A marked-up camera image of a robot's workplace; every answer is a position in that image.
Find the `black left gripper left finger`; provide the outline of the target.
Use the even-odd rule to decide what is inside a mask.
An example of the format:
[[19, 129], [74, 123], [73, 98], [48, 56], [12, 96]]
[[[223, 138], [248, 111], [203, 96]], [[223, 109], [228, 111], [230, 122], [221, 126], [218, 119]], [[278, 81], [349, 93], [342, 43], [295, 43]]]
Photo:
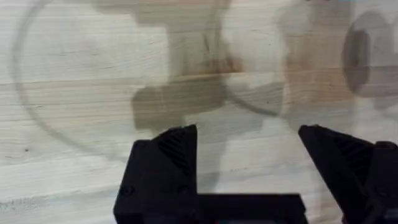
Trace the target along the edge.
[[113, 208], [117, 223], [188, 223], [188, 215], [146, 209], [164, 195], [197, 192], [197, 126], [170, 128], [140, 139], [131, 153]]

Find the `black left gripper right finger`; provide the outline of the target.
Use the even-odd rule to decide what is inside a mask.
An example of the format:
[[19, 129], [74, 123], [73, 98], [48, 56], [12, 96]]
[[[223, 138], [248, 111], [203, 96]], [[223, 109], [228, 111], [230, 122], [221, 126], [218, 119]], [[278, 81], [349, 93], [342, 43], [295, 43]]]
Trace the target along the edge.
[[397, 224], [397, 145], [319, 125], [298, 135], [348, 224]]

